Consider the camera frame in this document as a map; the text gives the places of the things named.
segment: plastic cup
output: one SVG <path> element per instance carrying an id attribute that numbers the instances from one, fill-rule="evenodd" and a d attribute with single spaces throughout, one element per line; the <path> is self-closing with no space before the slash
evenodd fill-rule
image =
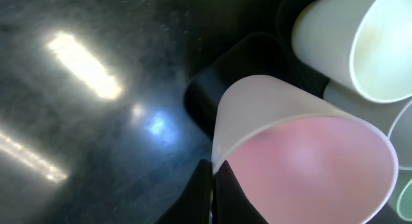
<path id="1" fill-rule="evenodd" d="M 323 98 L 379 128 L 390 138 L 397 152 L 399 169 L 412 170 L 412 99 L 392 104 L 375 104 L 335 82 L 329 82 Z"/>
<path id="2" fill-rule="evenodd" d="M 318 0 L 297 18 L 295 54 L 366 100 L 412 95 L 412 0 Z"/>
<path id="3" fill-rule="evenodd" d="M 214 173 L 225 160 L 268 223 L 365 223 L 398 173 L 375 126 L 263 75 L 237 81 L 220 100 Z"/>
<path id="4" fill-rule="evenodd" d="M 400 170 L 389 206 L 404 221 L 412 221 L 412 171 Z"/>

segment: reflective surface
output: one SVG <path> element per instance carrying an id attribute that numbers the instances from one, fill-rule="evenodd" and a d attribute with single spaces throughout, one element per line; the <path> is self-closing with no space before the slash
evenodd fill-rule
<path id="1" fill-rule="evenodd" d="M 0 0 L 0 223 L 153 223 L 210 159 L 190 77 L 250 32 L 287 42 L 314 0 L 287 1 Z"/>

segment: pink cup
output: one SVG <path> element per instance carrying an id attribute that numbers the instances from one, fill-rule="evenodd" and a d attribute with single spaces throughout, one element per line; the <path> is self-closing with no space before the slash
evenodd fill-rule
<path id="1" fill-rule="evenodd" d="M 273 77 L 222 97 L 212 161 L 227 160 L 268 223 L 365 223 L 395 186 L 395 150 L 373 125 Z"/>

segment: dark table surface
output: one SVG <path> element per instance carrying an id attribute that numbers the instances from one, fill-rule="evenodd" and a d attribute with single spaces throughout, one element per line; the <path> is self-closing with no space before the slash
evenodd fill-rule
<path id="1" fill-rule="evenodd" d="M 312 1 L 0 0 L 0 223 L 153 223 L 210 160 L 190 78 L 251 32 L 288 44 Z M 57 55 L 56 33 L 83 47 Z M 119 96 L 59 60 L 85 52 Z"/>

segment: cup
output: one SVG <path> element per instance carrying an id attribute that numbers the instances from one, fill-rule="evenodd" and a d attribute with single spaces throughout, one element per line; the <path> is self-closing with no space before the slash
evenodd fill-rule
<path id="1" fill-rule="evenodd" d="M 392 104 L 375 104 L 332 81 L 326 86 L 323 98 L 379 128 L 397 152 L 399 169 L 412 170 L 411 98 Z"/>
<path id="2" fill-rule="evenodd" d="M 225 160 L 268 223 L 365 223 L 398 173 L 382 131 L 264 75 L 237 81 L 220 100 L 214 173 Z"/>
<path id="3" fill-rule="evenodd" d="M 412 221 L 412 171 L 400 170 L 389 206 L 404 221 Z"/>
<path id="4" fill-rule="evenodd" d="M 318 0 L 292 31 L 305 64 L 360 96 L 391 103 L 412 95 L 412 0 Z"/>

